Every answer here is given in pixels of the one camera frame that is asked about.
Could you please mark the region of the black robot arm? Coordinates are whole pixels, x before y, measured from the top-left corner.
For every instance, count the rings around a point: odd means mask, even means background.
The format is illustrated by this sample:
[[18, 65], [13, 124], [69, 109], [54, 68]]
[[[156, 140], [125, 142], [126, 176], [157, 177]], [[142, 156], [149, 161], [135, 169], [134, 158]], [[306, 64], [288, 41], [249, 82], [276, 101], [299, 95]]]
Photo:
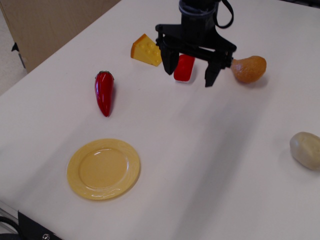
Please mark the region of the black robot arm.
[[216, 28], [226, 29], [233, 23], [219, 25], [217, 20], [218, 0], [181, 0], [180, 24], [158, 24], [156, 45], [164, 70], [171, 75], [177, 68], [180, 54], [204, 60], [205, 86], [213, 86], [220, 70], [229, 68], [237, 47], [220, 36]]

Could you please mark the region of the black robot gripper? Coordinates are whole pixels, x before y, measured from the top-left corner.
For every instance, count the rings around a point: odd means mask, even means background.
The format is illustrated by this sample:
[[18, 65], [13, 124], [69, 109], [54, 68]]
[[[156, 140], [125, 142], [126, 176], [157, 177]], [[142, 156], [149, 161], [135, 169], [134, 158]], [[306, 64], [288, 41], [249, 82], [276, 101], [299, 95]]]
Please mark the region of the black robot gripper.
[[158, 24], [156, 44], [160, 48], [165, 72], [171, 75], [185, 54], [208, 62], [205, 87], [212, 87], [221, 69], [229, 68], [237, 47], [216, 30], [215, 14], [196, 17], [181, 15], [181, 24]]

